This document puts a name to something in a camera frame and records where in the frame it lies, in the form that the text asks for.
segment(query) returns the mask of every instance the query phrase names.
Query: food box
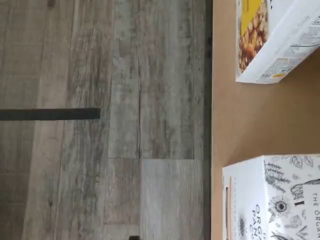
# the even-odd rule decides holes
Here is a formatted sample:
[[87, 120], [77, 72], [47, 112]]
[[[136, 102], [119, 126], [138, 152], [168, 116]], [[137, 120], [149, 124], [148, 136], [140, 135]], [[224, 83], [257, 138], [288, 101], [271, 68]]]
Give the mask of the food box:
[[236, 81], [272, 84], [320, 44], [320, 0], [236, 0]]
[[320, 155], [259, 156], [223, 172], [223, 240], [320, 239]]

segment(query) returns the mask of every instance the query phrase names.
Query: laminate flooring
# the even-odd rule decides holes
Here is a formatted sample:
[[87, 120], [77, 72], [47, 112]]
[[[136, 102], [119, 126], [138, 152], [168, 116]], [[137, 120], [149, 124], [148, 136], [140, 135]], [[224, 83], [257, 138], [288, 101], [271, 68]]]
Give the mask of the laminate flooring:
[[210, 239], [212, 2], [0, 0], [3, 240]]

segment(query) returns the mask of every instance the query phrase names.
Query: botanical illustration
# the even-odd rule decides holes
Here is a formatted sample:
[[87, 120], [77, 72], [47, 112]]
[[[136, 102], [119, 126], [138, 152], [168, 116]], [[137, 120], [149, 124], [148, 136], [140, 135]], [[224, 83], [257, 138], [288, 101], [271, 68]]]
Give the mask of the botanical illustration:
[[303, 217], [304, 220], [307, 219], [306, 210], [305, 210], [305, 209], [302, 210], [302, 214], [301, 214], [301, 215], [302, 215], [302, 217]]
[[297, 214], [297, 215], [292, 216], [290, 218], [290, 224], [286, 224], [286, 225], [284, 225], [284, 227], [286, 229], [296, 229], [301, 225], [302, 225], [302, 220], [301, 220], [300, 216]]
[[281, 233], [279, 232], [276, 232], [276, 233], [272, 232], [272, 235], [270, 236], [270, 238], [273, 240], [291, 240], [289, 238], [282, 236]]
[[297, 174], [292, 174], [292, 178], [294, 179], [294, 180], [299, 180], [300, 179], [300, 177], [297, 175]]
[[268, 211], [271, 213], [269, 223], [272, 223], [276, 218], [287, 217], [290, 213], [290, 204], [283, 196], [274, 196], [269, 201]]
[[307, 232], [307, 226], [304, 226], [303, 228], [301, 228], [301, 230], [300, 231], [298, 231], [297, 233], [296, 233], [296, 235], [298, 236], [298, 237], [300, 237], [302, 240], [307, 240], [308, 238], [308, 232]]
[[304, 163], [311, 168], [314, 167], [314, 160], [310, 156], [307, 156], [307, 155], [305, 155], [305, 156], [292, 156], [290, 158], [290, 164], [293, 164], [298, 169], [302, 169], [304, 166]]
[[294, 185], [291, 188], [291, 194], [294, 196], [294, 200], [302, 199], [304, 197], [303, 185], [318, 185], [318, 184], [320, 184], [320, 178]]
[[243, 214], [240, 214], [238, 217], [238, 229], [239, 237], [241, 240], [247, 239], [247, 228], [246, 228], [246, 219]]
[[265, 181], [275, 189], [285, 193], [286, 190], [280, 184], [289, 184], [291, 181], [284, 177], [282, 167], [278, 164], [264, 162]]

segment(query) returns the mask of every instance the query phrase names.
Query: floral print box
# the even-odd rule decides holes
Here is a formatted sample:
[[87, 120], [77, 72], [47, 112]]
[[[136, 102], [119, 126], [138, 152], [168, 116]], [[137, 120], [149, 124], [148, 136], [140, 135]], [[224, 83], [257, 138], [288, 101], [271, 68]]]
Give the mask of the floral print box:
[[259, 156], [223, 172], [223, 240], [320, 240], [320, 154]]

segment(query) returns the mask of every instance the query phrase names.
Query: frozen meal box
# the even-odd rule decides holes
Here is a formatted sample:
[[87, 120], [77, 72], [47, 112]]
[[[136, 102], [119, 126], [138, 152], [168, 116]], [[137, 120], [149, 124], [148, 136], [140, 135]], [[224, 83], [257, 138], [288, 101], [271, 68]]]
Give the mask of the frozen meal box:
[[223, 240], [320, 239], [320, 155], [259, 156], [222, 174]]
[[236, 81], [272, 84], [320, 44], [320, 0], [236, 0]]

